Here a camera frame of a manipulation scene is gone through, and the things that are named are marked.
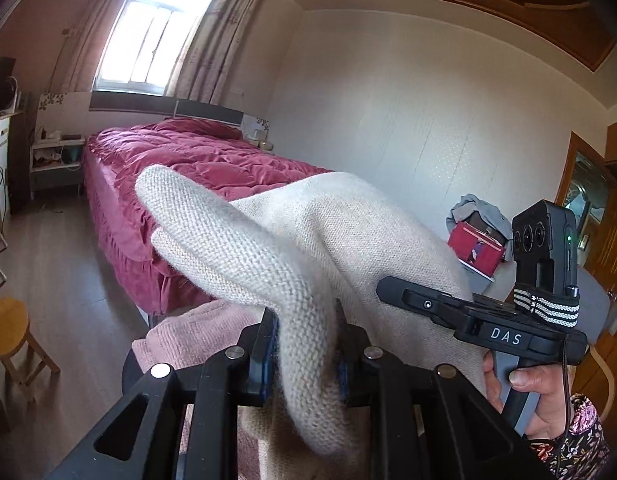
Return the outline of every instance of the mirror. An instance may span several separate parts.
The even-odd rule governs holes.
[[[609,196],[610,182],[600,168],[580,151],[563,206],[575,213],[577,223],[577,264],[583,266],[591,251]]]

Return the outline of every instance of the window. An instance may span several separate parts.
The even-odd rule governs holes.
[[[97,90],[162,95],[210,0],[126,0],[102,56]]]

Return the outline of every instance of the human hand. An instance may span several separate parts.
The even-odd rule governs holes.
[[[504,407],[502,400],[500,400],[502,384],[500,384],[493,370],[493,354],[490,351],[484,355],[484,380],[487,384],[487,399],[499,413],[502,413]],[[518,392],[536,392],[540,394],[540,401],[535,408],[535,413],[531,415],[529,424],[524,432],[529,438],[554,439],[564,433],[567,414],[565,413],[564,405],[561,365],[553,364],[519,368],[519,370],[511,372],[509,381],[511,386]],[[569,409],[569,424],[572,418],[573,410]]]

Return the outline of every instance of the curtain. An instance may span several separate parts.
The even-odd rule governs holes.
[[[210,0],[173,67],[165,95],[220,102],[226,76],[258,0]]]
[[[79,22],[77,34],[67,38],[51,92],[90,92],[109,35],[125,0],[91,0]]]

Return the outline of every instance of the wooden floor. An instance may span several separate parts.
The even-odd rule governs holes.
[[[11,218],[0,254],[8,277],[1,296],[25,301],[31,333],[60,366],[33,383],[26,405],[0,363],[0,480],[41,479],[121,395],[130,343],[147,326],[99,251],[85,198],[63,193]],[[22,350],[14,359],[27,363]]]

